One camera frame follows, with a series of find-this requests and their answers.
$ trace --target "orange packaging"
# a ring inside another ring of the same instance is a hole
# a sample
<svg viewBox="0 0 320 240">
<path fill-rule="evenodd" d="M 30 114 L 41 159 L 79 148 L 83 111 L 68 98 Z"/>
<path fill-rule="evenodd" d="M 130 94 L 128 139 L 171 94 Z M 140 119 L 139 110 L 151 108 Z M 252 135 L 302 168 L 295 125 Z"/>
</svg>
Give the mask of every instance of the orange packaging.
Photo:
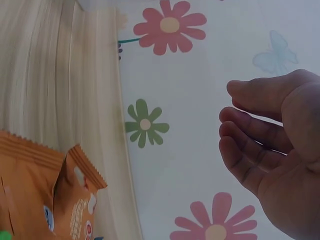
<svg viewBox="0 0 320 240">
<path fill-rule="evenodd" d="M 53 231 L 72 240 L 93 239 L 97 191 L 106 187 L 80 146 L 70 149 L 54 188 Z"/>
<path fill-rule="evenodd" d="M 0 231 L 13 240 L 89 240 L 107 185 L 79 145 L 65 156 L 0 131 Z"/>
</svg>

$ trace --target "beige curtain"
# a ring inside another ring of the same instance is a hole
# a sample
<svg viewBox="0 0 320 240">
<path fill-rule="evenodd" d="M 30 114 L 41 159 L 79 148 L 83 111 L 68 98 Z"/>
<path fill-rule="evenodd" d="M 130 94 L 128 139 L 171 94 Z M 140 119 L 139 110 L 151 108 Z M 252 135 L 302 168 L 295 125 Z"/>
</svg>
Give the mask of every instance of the beige curtain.
<svg viewBox="0 0 320 240">
<path fill-rule="evenodd" d="M 104 176 L 94 235 L 142 239 L 124 134 L 115 10 L 75 0 L 0 0 L 0 127 L 65 152 L 75 143 Z"/>
</svg>

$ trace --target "hand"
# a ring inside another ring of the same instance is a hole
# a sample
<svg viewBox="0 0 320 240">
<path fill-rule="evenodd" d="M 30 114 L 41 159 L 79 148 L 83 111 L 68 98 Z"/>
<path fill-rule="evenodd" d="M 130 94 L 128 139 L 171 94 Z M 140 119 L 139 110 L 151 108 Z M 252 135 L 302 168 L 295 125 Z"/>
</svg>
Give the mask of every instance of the hand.
<svg viewBox="0 0 320 240">
<path fill-rule="evenodd" d="M 259 199 L 277 228 L 296 240 L 319 240 L 320 77 L 296 70 L 230 81 L 227 91 L 245 112 L 226 107 L 220 113 L 224 164 Z"/>
</svg>

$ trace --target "flower center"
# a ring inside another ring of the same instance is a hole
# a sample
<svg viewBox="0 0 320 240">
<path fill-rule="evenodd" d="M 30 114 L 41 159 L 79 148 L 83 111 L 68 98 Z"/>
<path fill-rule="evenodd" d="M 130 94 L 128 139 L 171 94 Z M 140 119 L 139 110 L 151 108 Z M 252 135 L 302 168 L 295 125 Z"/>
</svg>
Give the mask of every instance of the flower center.
<svg viewBox="0 0 320 240">
<path fill-rule="evenodd" d="M 179 30 L 179 28 L 180 23 L 174 17 L 165 17 L 160 22 L 160 29 L 167 34 L 175 33 Z"/>
<path fill-rule="evenodd" d="M 149 130 L 151 127 L 151 122 L 148 119 L 142 119 L 140 121 L 140 128 L 144 131 Z"/>
<path fill-rule="evenodd" d="M 205 240 L 225 240 L 227 237 L 227 230 L 221 225 L 212 225 L 205 230 Z"/>
</svg>

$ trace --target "floral wallpaper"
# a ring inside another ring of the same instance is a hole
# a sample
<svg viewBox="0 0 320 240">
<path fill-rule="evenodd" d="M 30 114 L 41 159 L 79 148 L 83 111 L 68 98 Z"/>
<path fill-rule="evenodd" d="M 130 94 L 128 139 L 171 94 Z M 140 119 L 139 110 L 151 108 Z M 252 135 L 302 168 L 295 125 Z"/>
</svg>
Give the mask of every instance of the floral wallpaper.
<svg viewBox="0 0 320 240">
<path fill-rule="evenodd" d="M 319 71 L 320 2 L 311 2 L 118 6 L 125 130 L 145 240 L 290 239 L 225 168 L 218 116 L 232 102 L 229 80 Z"/>
</svg>

